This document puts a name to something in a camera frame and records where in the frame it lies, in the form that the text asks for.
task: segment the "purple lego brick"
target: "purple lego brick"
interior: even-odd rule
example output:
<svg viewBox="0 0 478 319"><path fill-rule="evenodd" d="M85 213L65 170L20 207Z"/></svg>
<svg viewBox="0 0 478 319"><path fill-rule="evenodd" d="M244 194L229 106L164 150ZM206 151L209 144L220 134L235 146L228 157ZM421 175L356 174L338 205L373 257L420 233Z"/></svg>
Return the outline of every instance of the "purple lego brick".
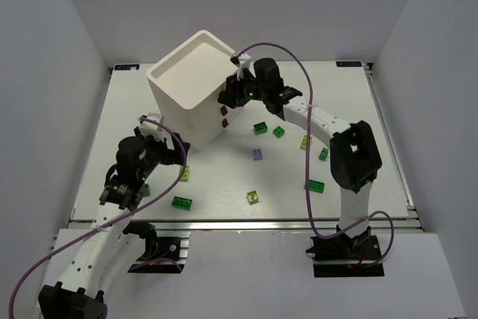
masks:
<svg viewBox="0 0 478 319"><path fill-rule="evenodd" d="M261 149L254 149L252 151L252 157L254 158L254 161L259 161L262 159L262 151Z"/></svg>

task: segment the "black clamp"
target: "black clamp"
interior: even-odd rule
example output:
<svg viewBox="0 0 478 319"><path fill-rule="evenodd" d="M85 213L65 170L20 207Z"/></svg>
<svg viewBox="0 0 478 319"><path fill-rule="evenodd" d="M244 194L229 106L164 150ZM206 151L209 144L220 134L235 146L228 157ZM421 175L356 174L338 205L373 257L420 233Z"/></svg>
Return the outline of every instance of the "black clamp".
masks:
<svg viewBox="0 0 478 319"><path fill-rule="evenodd" d="M277 62L272 58L257 60L254 72L255 77L248 69L244 69L240 80L236 74L228 76L226 88L220 92L218 102L236 108L243 107L250 100L262 101L270 113L284 119L284 105L302 93L293 87L284 86Z"/></svg>
<svg viewBox="0 0 478 319"><path fill-rule="evenodd" d="M153 136L144 137L139 128L134 129L136 136L123 138L118 144L117 163L113 165L105 181L105 189L99 198L101 205L115 203L120 209L133 211L146 192L145 181L159 165L183 164L179 143L173 141L173 149L168 149L166 141L157 141ZM183 142L186 154L190 144Z"/></svg>
<svg viewBox="0 0 478 319"><path fill-rule="evenodd" d="M132 233L145 240L145 250L141 256L142 259L149 259L158 251L156 228L152 224L147 222L130 222L123 229L122 233L124 235Z"/></svg>

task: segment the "white table surface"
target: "white table surface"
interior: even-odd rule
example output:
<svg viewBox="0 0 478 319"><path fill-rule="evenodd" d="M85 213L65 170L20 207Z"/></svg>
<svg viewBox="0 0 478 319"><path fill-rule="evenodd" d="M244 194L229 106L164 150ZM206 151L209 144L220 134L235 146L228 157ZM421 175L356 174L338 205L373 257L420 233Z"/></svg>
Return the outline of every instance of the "white table surface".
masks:
<svg viewBox="0 0 478 319"><path fill-rule="evenodd" d="M83 234L62 229L56 247ZM389 235L379 235L382 248ZM307 234L194 232L181 274L125 274L108 318L447 319L465 316L434 234L398 234L377 278L314 278ZM55 256L54 285L78 247Z"/></svg>
<svg viewBox="0 0 478 319"><path fill-rule="evenodd" d="M73 220L92 220L102 193L105 174L115 163L117 144L133 135L141 114L157 112L158 106L146 80L151 64L139 70L113 71L105 106L90 158L72 213ZM300 68L279 62L287 85L307 92ZM315 102L334 116L370 123L382 156L383 166L370 194L370 212L381 209L392 217L407 217L406 195L392 162L385 135L362 68L337 68L334 62L305 62L314 85ZM268 133L254 135L252 125L265 121ZM280 139L272 130L281 126ZM190 151L189 182L180 182L147 211L136 214L143 220L297 220L307 218L305 207L305 151L299 148L305 131L269 114L260 102L250 102L244 112L212 144ZM264 159L253 161L252 150L262 149ZM323 194L312 193L317 219L338 218L340 192L330 173L329 159L317 159L323 144L314 139L311 148L311 179L325 182ZM146 181L150 200L166 189L178 175L178 166L158 166ZM256 190L260 201L249 205L246 192ZM173 196L193 200L190 211L171 206Z"/></svg>

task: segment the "lego brick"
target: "lego brick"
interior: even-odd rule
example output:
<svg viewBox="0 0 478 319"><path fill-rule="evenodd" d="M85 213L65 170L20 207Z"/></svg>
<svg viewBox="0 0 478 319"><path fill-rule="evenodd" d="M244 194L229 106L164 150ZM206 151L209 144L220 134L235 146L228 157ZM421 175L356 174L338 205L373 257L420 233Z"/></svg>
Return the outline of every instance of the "lego brick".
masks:
<svg viewBox="0 0 478 319"><path fill-rule="evenodd" d="M176 197L176 196L174 196L173 203L171 203L172 207L184 209L186 211L191 210L192 205L193 205L193 200L192 199Z"/></svg>
<svg viewBox="0 0 478 319"><path fill-rule="evenodd" d="M328 155L329 155L329 149L324 147L322 151L320 151L319 160L325 161Z"/></svg>
<svg viewBox="0 0 478 319"><path fill-rule="evenodd" d="M259 202L259 196L257 195L257 192L255 191L247 192L247 200L249 201L250 205L254 205L257 202Z"/></svg>
<svg viewBox="0 0 478 319"><path fill-rule="evenodd" d="M254 158L254 161L260 161L262 159L261 149L254 149L252 151L252 158Z"/></svg>
<svg viewBox="0 0 478 319"><path fill-rule="evenodd" d="M326 184L323 182L319 181L314 181L313 179L308 180L308 188L312 192L318 192L318 193L323 193L323 190L325 189Z"/></svg>
<svg viewBox="0 0 478 319"><path fill-rule="evenodd" d="M300 149L307 149L307 135L304 135L302 139L302 143L300 144Z"/></svg>
<svg viewBox="0 0 478 319"><path fill-rule="evenodd" d="M179 173L182 171L182 166L179 167ZM189 181L189 166L186 166L186 170L184 171L184 175L182 175L181 182L187 182Z"/></svg>
<svg viewBox="0 0 478 319"><path fill-rule="evenodd" d="M255 134L264 134L267 132L267 125L266 123L256 123L254 125L254 132Z"/></svg>
<svg viewBox="0 0 478 319"><path fill-rule="evenodd" d="M151 196L151 188L150 188L149 185L146 183L146 184L144 185L143 197L148 197L148 196Z"/></svg>
<svg viewBox="0 0 478 319"><path fill-rule="evenodd" d="M277 127L274 129L273 134L274 134L277 138L281 138L282 136L284 136L285 130L284 130L281 126L277 126Z"/></svg>

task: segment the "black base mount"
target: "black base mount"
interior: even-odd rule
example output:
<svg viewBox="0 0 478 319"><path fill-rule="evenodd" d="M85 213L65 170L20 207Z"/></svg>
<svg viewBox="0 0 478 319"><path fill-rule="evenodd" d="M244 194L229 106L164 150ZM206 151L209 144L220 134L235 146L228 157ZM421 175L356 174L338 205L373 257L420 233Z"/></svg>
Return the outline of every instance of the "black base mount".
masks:
<svg viewBox="0 0 478 319"><path fill-rule="evenodd" d="M382 255L377 237L369 235L352 250L344 240L347 238L346 235L333 239L311 238L312 247L305 252L314 258L314 277L384 276L381 263L369 265Z"/></svg>
<svg viewBox="0 0 478 319"><path fill-rule="evenodd" d="M103 303L103 292L99 291L96 298L88 297L85 290L77 292L62 289L62 282L52 287L44 285L38 303L45 319L105 319L108 308Z"/></svg>

